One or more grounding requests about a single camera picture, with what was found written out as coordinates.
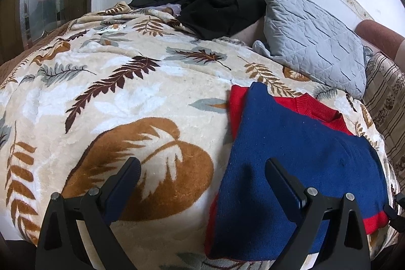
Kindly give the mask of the red and blue knit sweater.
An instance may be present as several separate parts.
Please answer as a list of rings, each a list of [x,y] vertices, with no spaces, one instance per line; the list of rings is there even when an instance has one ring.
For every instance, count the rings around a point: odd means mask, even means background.
[[[265,177],[270,158],[304,187],[340,198],[354,194],[365,231],[388,224],[387,182],[377,152],[353,135],[343,115],[308,94],[273,97],[259,82],[234,85],[229,96],[233,146],[211,206],[205,239],[208,258],[273,260],[292,236]]]

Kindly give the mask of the striped brown bed sheet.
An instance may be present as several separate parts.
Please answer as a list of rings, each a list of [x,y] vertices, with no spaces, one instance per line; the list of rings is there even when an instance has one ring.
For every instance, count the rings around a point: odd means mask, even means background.
[[[363,103],[384,137],[385,149],[399,183],[404,185],[404,73],[383,53],[376,53],[366,68]]]

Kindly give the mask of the beige leaf-print fleece blanket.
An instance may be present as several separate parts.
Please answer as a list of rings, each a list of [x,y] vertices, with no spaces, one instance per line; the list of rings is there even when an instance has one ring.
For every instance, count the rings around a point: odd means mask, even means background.
[[[159,10],[124,2],[65,24],[1,67],[1,234],[34,247],[50,196],[82,195],[127,158],[142,175],[112,225],[139,269],[268,269],[269,261],[203,254],[209,207],[232,144],[232,85],[313,96],[378,152],[385,143],[363,102],[311,81],[229,38],[201,41]]]

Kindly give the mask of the brown bolster cushion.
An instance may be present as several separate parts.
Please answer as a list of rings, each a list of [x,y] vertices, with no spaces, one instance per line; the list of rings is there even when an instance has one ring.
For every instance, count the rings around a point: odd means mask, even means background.
[[[374,20],[363,20],[355,32],[404,69],[404,36]]]

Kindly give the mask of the grey quilted pillow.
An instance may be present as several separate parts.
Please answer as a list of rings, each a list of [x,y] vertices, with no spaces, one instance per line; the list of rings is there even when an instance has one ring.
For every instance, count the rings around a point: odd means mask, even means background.
[[[366,90],[373,52],[342,21],[310,0],[264,0],[265,41],[254,52],[355,99]]]

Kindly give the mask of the black garment pile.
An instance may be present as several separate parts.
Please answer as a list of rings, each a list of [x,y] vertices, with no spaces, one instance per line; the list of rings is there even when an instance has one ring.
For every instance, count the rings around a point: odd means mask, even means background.
[[[203,40],[231,37],[264,17],[264,0],[132,0],[131,8],[181,6],[178,20]]]

